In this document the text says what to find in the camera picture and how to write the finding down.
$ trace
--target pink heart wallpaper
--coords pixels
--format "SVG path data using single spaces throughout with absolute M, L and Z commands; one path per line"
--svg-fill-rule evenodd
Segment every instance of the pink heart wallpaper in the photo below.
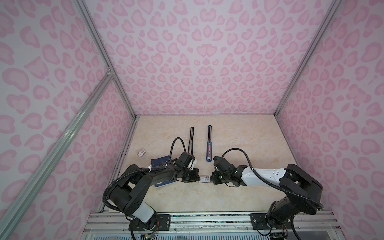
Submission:
M 71 0 L 0 3 L 0 218 L 106 68 Z
M 110 83 L 9 240 L 79 239 L 101 203 L 130 123 Z
M 345 2 L 278 118 L 348 240 L 384 235 L 383 12 Z
M 86 0 L 136 114 L 274 113 L 331 0 Z

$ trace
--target beige marble table surface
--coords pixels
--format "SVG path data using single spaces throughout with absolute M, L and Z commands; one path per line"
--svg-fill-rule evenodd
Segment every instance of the beige marble table surface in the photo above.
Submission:
M 194 127 L 195 167 L 200 169 L 199 175 L 211 175 L 213 161 L 205 160 L 208 125 L 212 125 L 212 156 L 238 147 L 248 154 L 255 168 L 277 169 L 295 163 L 273 115 L 142 116 L 120 174 L 131 164 L 147 167 L 151 159 L 169 155 L 176 137 L 181 137 L 188 148 L 190 127 Z M 141 149 L 147 154 L 140 158 L 137 153 Z M 172 158 L 179 157 L 182 151 L 178 140 Z M 248 165 L 238 151 L 227 153 L 225 158 L 235 167 Z M 144 201 L 158 212 L 266 211 L 273 201 L 284 196 L 265 186 L 233 188 L 212 182 L 175 182 L 160 188 L 151 186 Z

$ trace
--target blue book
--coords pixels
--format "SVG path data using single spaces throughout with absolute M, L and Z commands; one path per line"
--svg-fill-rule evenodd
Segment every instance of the blue book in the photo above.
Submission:
M 160 166 L 160 164 L 162 162 L 167 162 L 168 160 L 169 160 L 169 156 L 151 159 L 151 166 L 152 167 Z M 162 187 L 162 186 L 165 186 L 165 185 L 173 183 L 173 182 L 176 182 L 176 180 L 159 182 L 159 183 L 155 184 L 154 186 L 155 187 Z

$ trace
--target vent grille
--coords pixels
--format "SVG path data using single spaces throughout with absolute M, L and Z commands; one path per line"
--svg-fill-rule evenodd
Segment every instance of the vent grille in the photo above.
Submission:
M 255 233 L 196 233 L 191 236 L 190 233 L 159 233 L 155 240 L 270 240 L 268 236 L 264 237 Z M 93 240 L 132 240 L 130 235 L 107 235 L 97 234 Z

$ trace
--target blue handle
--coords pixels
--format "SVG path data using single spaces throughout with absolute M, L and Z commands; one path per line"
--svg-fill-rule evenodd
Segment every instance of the blue handle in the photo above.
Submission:
M 207 142 L 207 162 L 212 161 L 212 142 L 208 141 Z

